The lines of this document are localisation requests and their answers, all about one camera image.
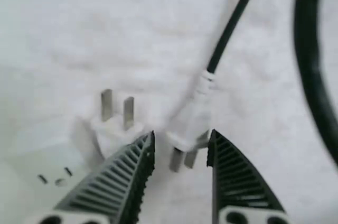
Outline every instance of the electrical plug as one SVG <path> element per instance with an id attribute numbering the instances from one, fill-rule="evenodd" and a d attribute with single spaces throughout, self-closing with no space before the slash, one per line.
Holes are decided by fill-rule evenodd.
<path id="1" fill-rule="evenodd" d="M 186 153 L 185 165 L 192 168 L 198 149 L 207 147 L 211 113 L 210 92 L 214 85 L 214 74 L 203 71 L 199 82 L 181 111 L 170 121 L 165 132 L 174 146 L 170 169 L 177 172 Z"/>
<path id="2" fill-rule="evenodd" d="M 144 133 L 144 125 L 134 121 L 134 98 L 124 100 L 122 115 L 114 112 L 112 99 L 111 89 L 101 93 L 101 114 L 95 116 L 91 123 L 104 158 L 110 157 Z"/>

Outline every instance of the white outlet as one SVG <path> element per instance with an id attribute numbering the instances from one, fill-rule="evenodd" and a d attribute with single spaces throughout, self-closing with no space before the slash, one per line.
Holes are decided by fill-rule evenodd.
<path id="1" fill-rule="evenodd" d="M 30 211 L 52 209 L 103 160 L 94 135 L 83 121 L 66 117 L 52 119 L 27 129 L 26 133 L 21 131 L 13 141 L 5 159 L 13 175 L 2 191 L 8 196 L 15 195 L 17 203 L 30 202 L 27 207 Z M 27 214 L 25 208 L 13 211 L 16 215 Z"/>

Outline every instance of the white fabric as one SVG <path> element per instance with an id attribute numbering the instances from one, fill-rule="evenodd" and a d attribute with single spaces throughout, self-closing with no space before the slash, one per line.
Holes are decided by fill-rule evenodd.
<path id="1" fill-rule="evenodd" d="M 0 153 L 39 121 L 89 116 L 87 100 L 106 87 L 135 97 L 136 119 L 163 127 L 205 66 L 236 2 L 0 0 Z M 338 175 L 304 102 L 293 6 L 294 0 L 249 3 L 217 69 L 213 124 L 253 162 L 296 223 L 336 223 Z M 338 4 L 324 0 L 323 6 L 325 67 L 332 96 L 338 96 Z M 210 223 L 206 151 L 195 169 L 172 174 L 171 148 L 160 136 L 156 150 L 140 222 Z M 23 195 L 30 205 L 37 199 L 24 194 L 21 181 L 9 183 L 17 174 L 1 167 L 0 199 L 6 202 L 0 222 L 15 223 L 9 209 L 24 209 Z"/>

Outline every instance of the black cable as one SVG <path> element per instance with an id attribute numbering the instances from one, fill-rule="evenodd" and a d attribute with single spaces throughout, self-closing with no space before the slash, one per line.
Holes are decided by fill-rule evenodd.
<path id="1" fill-rule="evenodd" d="M 321 76 L 317 16 L 318 0 L 296 0 L 295 51 L 312 116 L 329 153 L 338 165 L 338 124 Z"/>
<path id="2" fill-rule="evenodd" d="M 234 30 L 234 28 L 236 27 L 239 19 L 241 18 L 241 15 L 243 13 L 243 11 L 245 10 L 247 4 L 248 4 L 249 0 L 239 0 L 236 8 L 234 9 L 228 24 L 226 26 L 226 28 L 224 29 L 217 45 L 216 48 L 213 52 L 213 55 L 209 61 L 208 67 L 206 68 L 208 72 L 210 73 L 215 73 L 216 71 L 216 67 L 222 57 L 222 54 L 229 42 L 229 39 L 231 37 L 231 34 Z"/>

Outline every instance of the flat metal prong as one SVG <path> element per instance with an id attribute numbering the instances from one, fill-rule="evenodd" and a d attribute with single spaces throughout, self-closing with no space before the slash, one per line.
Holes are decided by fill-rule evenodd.
<path id="1" fill-rule="evenodd" d="M 112 90 L 105 89 L 101 92 L 101 120 L 105 122 L 112 118 Z"/>
<path id="2" fill-rule="evenodd" d="M 184 159 L 184 165 L 190 169 L 194 167 L 195 161 L 197 157 L 197 150 L 193 150 L 188 152 Z"/>
<path id="3" fill-rule="evenodd" d="M 174 147 L 173 153 L 170 159 L 170 164 L 169 164 L 169 168 L 171 171 L 176 172 L 176 173 L 179 171 L 183 156 L 184 156 L 184 152 Z"/>
<path id="4" fill-rule="evenodd" d="M 128 130 L 134 125 L 134 97 L 130 96 L 123 103 L 123 128 Z"/>

